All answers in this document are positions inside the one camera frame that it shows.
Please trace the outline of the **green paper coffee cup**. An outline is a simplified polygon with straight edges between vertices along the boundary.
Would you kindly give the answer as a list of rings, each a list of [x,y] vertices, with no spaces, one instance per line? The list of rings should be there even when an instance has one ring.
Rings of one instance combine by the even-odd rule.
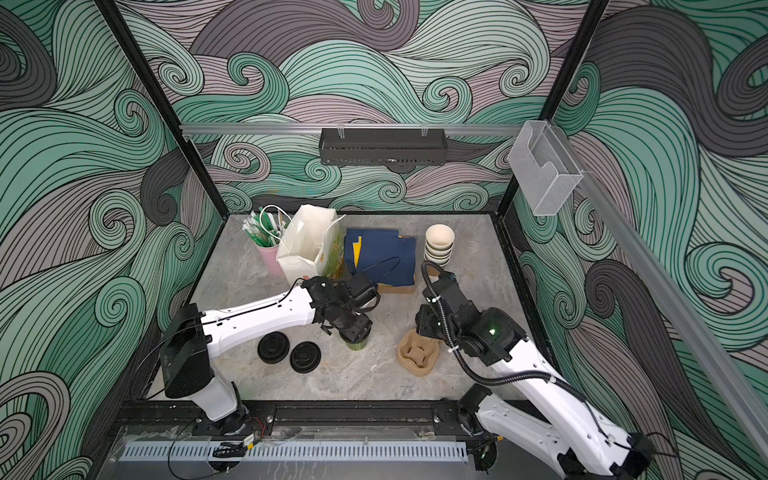
[[[346,341],[347,347],[352,351],[361,351],[363,350],[368,343],[367,337],[360,337],[360,338],[354,338],[351,341]]]

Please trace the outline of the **black coffee cup lid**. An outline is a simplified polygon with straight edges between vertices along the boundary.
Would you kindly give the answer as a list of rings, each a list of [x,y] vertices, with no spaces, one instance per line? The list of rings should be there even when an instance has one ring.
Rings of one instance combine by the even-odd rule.
[[[264,335],[257,345],[257,355],[265,364],[277,364],[290,352],[290,340],[282,332]]]

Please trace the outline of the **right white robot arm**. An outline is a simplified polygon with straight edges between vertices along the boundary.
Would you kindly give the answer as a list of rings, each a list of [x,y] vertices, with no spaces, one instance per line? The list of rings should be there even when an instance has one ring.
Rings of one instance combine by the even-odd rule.
[[[496,307],[479,310],[453,273],[422,263],[418,334],[444,342],[474,384],[461,398],[465,428],[521,447],[563,479],[637,479],[656,449],[592,406]]]

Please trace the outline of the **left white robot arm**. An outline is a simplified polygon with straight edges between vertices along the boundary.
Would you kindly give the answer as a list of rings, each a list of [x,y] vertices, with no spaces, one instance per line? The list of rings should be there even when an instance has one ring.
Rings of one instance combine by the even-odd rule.
[[[341,280],[299,278],[283,294],[220,310],[184,306],[159,345],[164,394],[191,400],[216,435],[239,434],[248,429],[249,412],[234,382],[215,368],[216,358],[243,343],[311,324],[327,334],[337,331],[351,347],[363,345],[373,325],[368,313],[380,299],[377,283],[359,273]]]

